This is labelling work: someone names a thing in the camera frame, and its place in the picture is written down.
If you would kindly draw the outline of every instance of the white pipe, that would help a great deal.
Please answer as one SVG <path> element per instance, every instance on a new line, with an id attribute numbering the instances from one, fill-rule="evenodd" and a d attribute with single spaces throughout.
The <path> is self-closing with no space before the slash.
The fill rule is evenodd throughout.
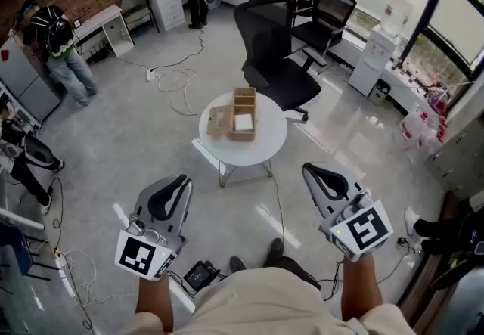
<path id="1" fill-rule="evenodd" d="M 34 228 L 37 230 L 44 230 L 44 225 L 42 223 L 34 222 L 31 219 L 18 216 L 17 214 L 13 214 L 12 212 L 2 209 L 1 207 L 0 207 L 0 216 L 3 216 L 7 219 L 11 219 L 12 221 L 18 222 L 22 225 L 29 226 L 30 228 Z"/>
<path id="2" fill-rule="evenodd" d="M 185 306 L 185 308 L 190 312 L 194 313 L 195 312 L 195 304 L 194 302 L 188 297 L 188 295 L 183 291 L 182 288 L 178 285 L 178 283 L 173 280 L 172 278 L 169 278 L 169 290 L 173 292 L 173 294 L 178 297 L 178 300 L 181 301 L 181 303 Z"/>

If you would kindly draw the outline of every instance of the gray floor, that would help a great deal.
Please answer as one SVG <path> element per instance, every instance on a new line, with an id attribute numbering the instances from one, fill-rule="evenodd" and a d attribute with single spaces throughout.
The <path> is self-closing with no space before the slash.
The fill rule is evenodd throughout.
<path id="1" fill-rule="evenodd" d="M 149 29 L 135 40 L 135 48 L 123 59 L 149 67 L 172 64 L 200 48 L 198 33 L 184 26 L 161 34 Z M 230 8 L 221 7 L 211 13 L 203 44 L 201 55 L 180 66 L 197 71 L 187 96 L 197 113 L 218 95 L 246 85 L 240 71 L 246 52 Z M 227 273 L 228 258 L 234 254 L 252 267 L 259 266 L 268 244 L 278 236 L 275 228 L 281 217 L 275 184 L 266 179 L 221 189 L 217 169 L 194 146 L 198 118 L 171 110 L 170 93 L 159 92 L 157 82 L 147 82 L 143 67 L 109 57 L 92 70 L 101 90 L 99 95 L 83 109 L 67 98 L 49 117 L 41 139 L 67 161 L 60 174 L 64 185 L 60 248 L 65 253 L 81 250 L 92 257 L 97 271 L 92 291 L 97 300 L 115 293 L 137 292 L 136 277 L 113 264 L 118 233 L 123 227 L 120 210 L 128 215 L 138 193 L 166 175 L 183 172 L 195 186 L 183 232 L 188 244 L 172 267 L 174 271 L 184 275 L 196 261 L 209 259 Z M 303 182 L 302 165 L 307 161 L 337 160 L 360 177 L 374 198 L 382 200 L 395 234 L 374 255 L 380 280 L 406 253 L 396 246 L 397 237 L 406 235 L 405 208 L 413 206 L 422 217 L 434 219 L 443 191 L 428 172 L 413 167 L 393 143 L 392 131 L 402 115 L 390 102 L 375 107 L 348 86 L 347 76 L 345 70 L 333 67 L 318 78 L 322 91 L 306 105 L 309 123 L 289 125 L 287 140 L 272 160 L 272 167 L 281 189 L 286 253 L 317 279 L 332 278 L 336 261 L 343 255 L 317 229 L 320 217 Z M 162 88 L 170 88 L 174 78 L 163 77 Z M 182 90 L 175 96 L 174 105 L 184 109 Z M 239 169 L 234 179 L 257 173 L 257 168 Z M 50 172 L 39 169 L 36 174 L 45 185 L 50 183 Z M 20 191 L 18 188 L 22 186 L 10 188 L 12 194 Z M 42 219 L 30 195 L 18 210 Z M 60 213 L 56 188 L 54 204 L 45 217 L 45 236 L 53 243 L 58 230 L 51 223 Z M 43 262 L 53 262 L 47 249 L 41 253 Z M 73 259 L 76 283 L 90 281 L 94 268 L 89 259 L 81 253 L 73 253 Z M 2 262 L 7 260 L 14 264 L 12 258 Z M 398 300 L 418 261 L 418 255 L 411 253 L 380 285 L 387 302 Z M 27 326 L 30 333 L 86 333 L 82 311 L 75 308 L 62 275 L 37 270 L 33 273 L 50 275 L 53 280 L 20 278 L 15 264 L 2 273 L 0 285 L 14 295 L 3 293 L 0 299 L 18 332 Z M 330 290 L 331 283 L 323 283 L 322 296 L 329 296 Z M 340 292 L 329 302 L 335 315 L 340 314 Z M 81 295 L 86 298 L 85 290 Z M 135 302 L 133 296 L 117 296 L 87 310 L 99 334 L 117 333 L 133 313 Z M 178 325 L 186 320 L 182 309 L 177 308 L 176 315 Z"/>

